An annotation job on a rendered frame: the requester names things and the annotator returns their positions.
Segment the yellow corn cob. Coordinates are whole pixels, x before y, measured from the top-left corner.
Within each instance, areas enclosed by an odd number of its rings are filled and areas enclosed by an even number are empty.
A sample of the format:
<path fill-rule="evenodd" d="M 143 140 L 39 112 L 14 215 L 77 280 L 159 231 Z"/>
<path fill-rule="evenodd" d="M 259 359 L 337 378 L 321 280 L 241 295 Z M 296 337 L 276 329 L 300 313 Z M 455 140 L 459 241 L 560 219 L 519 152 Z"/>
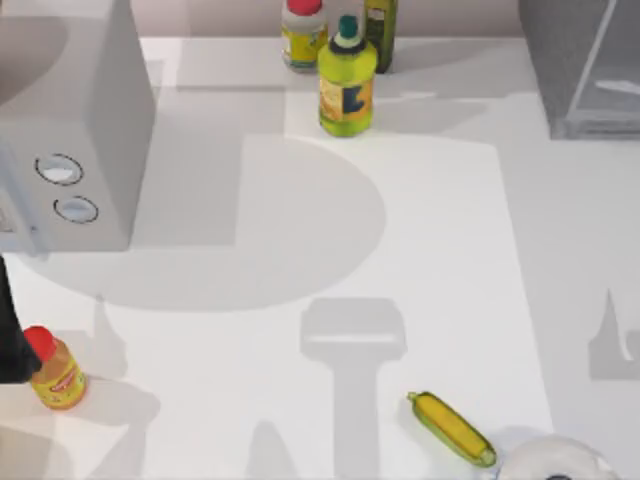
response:
<path fill-rule="evenodd" d="M 416 419 L 457 456 L 479 468 L 496 465 L 491 442 L 451 405 L 431 392 L 409 392 L 407 400 Z"/>

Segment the green bottle with teal cap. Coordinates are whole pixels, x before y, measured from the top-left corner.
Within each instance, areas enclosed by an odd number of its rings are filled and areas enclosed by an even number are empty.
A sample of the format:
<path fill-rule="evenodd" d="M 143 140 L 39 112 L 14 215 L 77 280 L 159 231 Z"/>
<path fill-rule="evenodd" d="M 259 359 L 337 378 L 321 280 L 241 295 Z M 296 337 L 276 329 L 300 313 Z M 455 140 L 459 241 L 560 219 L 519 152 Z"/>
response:
<path fill-rule="evenodd" d="M 341 16 L 317 64 L 319 121 L 331 135 L 352 137 L 371 125 L 377 62 L 377 51 L 361 34 L 358 18 Z"/>

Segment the large microwave knob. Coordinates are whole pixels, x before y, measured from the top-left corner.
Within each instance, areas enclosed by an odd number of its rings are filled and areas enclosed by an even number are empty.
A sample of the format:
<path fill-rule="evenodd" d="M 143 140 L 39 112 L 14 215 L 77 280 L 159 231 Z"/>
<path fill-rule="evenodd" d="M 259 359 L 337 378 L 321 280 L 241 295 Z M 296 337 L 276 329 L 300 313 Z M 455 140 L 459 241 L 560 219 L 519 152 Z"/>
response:
<path fill-rule="evenodd" d="M 72 157 L 61 153 L 36 158 L 34 165 L 42 179 L 58 186 L 74 185 L 84 176 L 82 166 Z"/>

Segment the orange bottle with red cap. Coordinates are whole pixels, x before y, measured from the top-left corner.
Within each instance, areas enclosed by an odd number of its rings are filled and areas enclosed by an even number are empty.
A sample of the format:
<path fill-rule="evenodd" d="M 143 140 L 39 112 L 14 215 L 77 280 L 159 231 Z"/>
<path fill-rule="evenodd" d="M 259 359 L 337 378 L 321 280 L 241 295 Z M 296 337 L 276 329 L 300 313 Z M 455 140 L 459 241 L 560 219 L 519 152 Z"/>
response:
<path fill-rule="evenodd" d="M 30 384 L 42 404 L 52 410 L 77 405 L 87 391 L 88 381 L 68 346 L 44 326 L 31 326 L 24 335 L 41 361 Z"/>

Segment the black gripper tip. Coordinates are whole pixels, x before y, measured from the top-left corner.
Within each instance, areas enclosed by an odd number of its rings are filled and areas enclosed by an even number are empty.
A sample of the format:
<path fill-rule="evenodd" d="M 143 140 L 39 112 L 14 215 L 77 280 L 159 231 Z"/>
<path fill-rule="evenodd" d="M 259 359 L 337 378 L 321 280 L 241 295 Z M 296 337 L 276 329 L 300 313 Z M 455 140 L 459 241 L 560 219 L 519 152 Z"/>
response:
<path fill-rule="evenodd" d="M 28 383 L 41 368 L 18 320 L 6 263 L 0 255 L 0 385 Z"/>

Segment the small microwave knob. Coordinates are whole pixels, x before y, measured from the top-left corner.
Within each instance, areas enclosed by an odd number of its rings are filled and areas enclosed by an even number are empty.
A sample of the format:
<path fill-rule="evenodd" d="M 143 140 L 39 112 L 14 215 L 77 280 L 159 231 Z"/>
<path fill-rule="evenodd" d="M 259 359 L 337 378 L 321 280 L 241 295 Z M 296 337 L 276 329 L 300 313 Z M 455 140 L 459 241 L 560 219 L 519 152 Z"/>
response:
<path fill-rule="evenodd" d="M 96 204 L 82 196 L 55 200 L 53 208 L 60 218 L 75 224 L 92 223 L 99 215 Z"/>

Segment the dark green bottle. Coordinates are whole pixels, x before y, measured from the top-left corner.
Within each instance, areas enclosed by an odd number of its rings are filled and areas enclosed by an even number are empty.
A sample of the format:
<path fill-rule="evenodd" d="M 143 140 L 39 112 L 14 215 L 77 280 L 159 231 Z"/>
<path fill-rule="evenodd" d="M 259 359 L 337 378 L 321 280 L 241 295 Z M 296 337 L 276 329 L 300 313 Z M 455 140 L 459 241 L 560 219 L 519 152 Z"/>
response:
<path fill-rule="evenodd" d="M 377 52 L 377 74 L 385 74 L 393 61 L 398 0 L 364 0 L 365 37 Z"/>

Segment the pale microwave oven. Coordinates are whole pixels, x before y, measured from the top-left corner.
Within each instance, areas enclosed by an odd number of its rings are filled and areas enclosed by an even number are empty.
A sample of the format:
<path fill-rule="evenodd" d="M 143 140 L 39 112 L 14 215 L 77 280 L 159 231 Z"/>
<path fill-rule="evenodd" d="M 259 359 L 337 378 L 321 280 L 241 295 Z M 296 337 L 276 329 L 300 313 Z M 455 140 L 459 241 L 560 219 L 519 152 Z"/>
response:
<path fill-rule="evenodd" d="M 131 0 L 0 0 L 0 253 L 125 250 L 155 113 Z M 35 159 L 54 153 L 82 180 L 42 179 Z M 73 196 L 94 222 L 55 213 Z"/>

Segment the yellow bottle with red cap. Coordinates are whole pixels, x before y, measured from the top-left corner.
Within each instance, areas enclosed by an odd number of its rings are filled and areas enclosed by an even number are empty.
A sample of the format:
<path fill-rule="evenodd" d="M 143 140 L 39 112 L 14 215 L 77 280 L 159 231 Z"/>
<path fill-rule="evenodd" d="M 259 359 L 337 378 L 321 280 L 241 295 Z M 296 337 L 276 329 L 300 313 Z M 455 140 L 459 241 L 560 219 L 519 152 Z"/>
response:
<path fill-rule="evenodd" d="M 294 71 L 315 72 L 319 51 L 328 41 L 328 18 L 323 0 L 283 0 L 282 57 Z"/>

